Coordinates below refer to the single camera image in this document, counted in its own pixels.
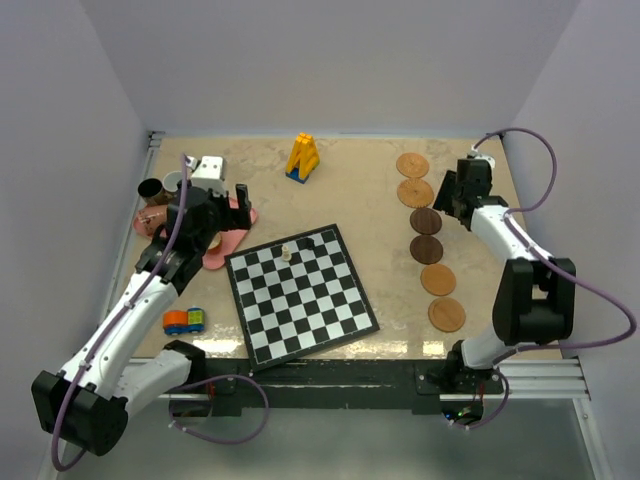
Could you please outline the woven rattan coaster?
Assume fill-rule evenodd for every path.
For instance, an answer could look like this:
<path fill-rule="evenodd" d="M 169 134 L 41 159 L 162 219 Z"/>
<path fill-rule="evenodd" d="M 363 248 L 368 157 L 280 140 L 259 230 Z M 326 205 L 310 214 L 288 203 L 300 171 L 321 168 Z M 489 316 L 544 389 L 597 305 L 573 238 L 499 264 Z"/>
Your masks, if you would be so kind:
<path fill-rule="evenodd" d="M 407 178 L 422 178 L 429 172 L 430 164 L 423 155 L 407 152 L 397 158 L 396 168 Z"/>
<path fill-rule="evenodd" d="M 432 187 L 419 178 L 403 180 L 397 187 L 397 196 L 402 204 L 413 209 L 428 207 L 435 198 Z"/>

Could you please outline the dark wooden coaster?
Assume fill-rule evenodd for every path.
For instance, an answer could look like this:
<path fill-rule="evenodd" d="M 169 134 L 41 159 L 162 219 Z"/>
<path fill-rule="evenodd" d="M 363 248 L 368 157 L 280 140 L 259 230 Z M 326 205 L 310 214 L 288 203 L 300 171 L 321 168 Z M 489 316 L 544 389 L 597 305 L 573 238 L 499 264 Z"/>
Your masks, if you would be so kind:
<path fill-rule="evenodd" d="M 409 251 L 414 260 L 425 265 L 438 263 L 444 254 L 443 245 L 432 235 L 419 235 L 413 238 Z"/>
<path fill-rule="evenodd" d="M 410 217 L 411 227 L 421 235 L 435 235 L 442 228 L 442 219 L 439 213 L 431 208 L 415 209 Z"/>

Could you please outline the light wooden coaster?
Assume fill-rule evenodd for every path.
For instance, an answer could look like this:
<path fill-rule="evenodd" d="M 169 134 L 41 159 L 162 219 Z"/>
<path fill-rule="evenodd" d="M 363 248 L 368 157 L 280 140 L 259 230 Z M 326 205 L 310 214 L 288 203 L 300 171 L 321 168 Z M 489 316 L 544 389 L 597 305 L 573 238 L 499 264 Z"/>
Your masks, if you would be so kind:
<path fill-rule="evenodd" d="M 457 285 L 453 271 L 442 264 L 426 265 L 420 274 L 420 280 L 423 288 L 435 296 L 447 296 Z"/>
<path fill-rule="evenodd" d="M 466 313 L 457 300 L 442 297 L 431 302 L 428 307 L 428 318 L 437 330 L 452 333 L 464 326 Z"/>

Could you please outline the black white chessboard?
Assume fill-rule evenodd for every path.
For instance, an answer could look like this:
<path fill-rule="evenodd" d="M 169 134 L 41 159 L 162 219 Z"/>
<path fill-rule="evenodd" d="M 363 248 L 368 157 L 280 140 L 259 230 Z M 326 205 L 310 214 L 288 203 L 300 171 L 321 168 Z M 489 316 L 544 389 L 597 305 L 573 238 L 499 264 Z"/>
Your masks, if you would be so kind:
<path fill-rule="evenodd" d="M 314 250 L 302 248 L 305 238 Z M 281 260 L 281 246 L 291 251 Z M 251 368 L 261 371 L 380 329 L 336 224 L 225 257 Z"/>

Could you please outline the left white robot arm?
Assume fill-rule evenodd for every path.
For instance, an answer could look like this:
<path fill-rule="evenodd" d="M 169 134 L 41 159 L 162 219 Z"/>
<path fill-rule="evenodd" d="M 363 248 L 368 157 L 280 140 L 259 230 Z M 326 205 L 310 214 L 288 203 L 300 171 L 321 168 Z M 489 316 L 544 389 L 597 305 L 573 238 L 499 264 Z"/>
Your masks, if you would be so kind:
<path fill-rule="evenodd" d="M 153 324 L 202 269 L 206 250 L 222 231 L 251 227 L 244 184 L 236 196 L 182 186 L 135 265 L 120 300 L 87 343 L 57 372 L 41 371 L 31 386 L 44 431 L 84 452 L 103 456 L 128 421 L 157 396 L 180 387 L 200 390 L 207 380 L 203 350 L 174 340 L 141 373 L 125 368 Z"/>

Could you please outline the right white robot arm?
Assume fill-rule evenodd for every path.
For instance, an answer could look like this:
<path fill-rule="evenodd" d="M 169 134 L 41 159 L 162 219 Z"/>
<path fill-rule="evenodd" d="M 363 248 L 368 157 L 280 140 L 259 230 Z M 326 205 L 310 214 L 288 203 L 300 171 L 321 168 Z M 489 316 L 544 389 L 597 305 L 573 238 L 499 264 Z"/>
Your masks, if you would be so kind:
<path fill-rule="evenodd" d="M 574 325 L 575 285 L 568 258 L 541 249 L 512 218 L 507 202 L 491 193 L 494 163 L 464 158 L 446 172 L 434 208 L 457 219 L 504 262 L 483 333 L 458 341 L 429 380 L 441 391 L 469 392 L 520 347 L 545 347 L 568 338 Z"/>

